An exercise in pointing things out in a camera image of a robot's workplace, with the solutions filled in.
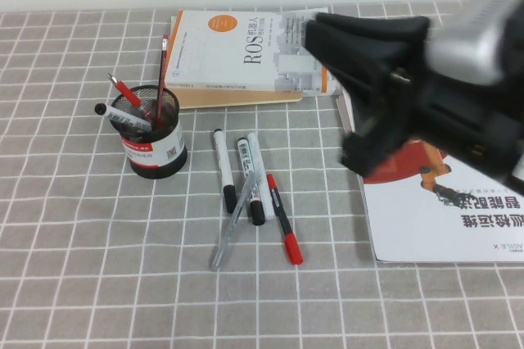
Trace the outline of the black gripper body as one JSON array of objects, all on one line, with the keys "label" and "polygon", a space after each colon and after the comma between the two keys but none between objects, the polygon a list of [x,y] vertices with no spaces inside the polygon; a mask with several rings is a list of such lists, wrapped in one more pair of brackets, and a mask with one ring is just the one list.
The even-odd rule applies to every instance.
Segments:
[{"label": "black gripper body", "polygon": [[483,89],[429,71],[415,84],[392,75],[386,92],[351,92],[372,115],[414,113],[414,132],[504,186],[523,184],[523,77]]}]

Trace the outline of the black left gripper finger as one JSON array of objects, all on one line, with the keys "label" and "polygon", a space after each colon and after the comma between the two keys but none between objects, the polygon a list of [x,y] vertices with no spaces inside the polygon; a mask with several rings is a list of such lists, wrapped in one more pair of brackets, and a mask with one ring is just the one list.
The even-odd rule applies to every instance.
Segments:
[{"label": "black left gripper finger", "polygon": [[372,175],[411,139],[414,113],[353,113],[354,126],[341,145],[341,164],[362,177]]}]

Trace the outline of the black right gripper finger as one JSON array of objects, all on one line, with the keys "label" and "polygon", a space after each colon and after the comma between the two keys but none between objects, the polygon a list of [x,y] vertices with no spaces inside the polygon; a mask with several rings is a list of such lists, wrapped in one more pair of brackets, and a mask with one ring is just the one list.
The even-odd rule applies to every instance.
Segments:
[{"label": "black right gripper finger", "polygon": [[392,75],[418,84],[428,77],[423,58],[430,29],[425,16],[392,20],[318,13],[305,23],[304,48],[347,92],[386,92]]}]

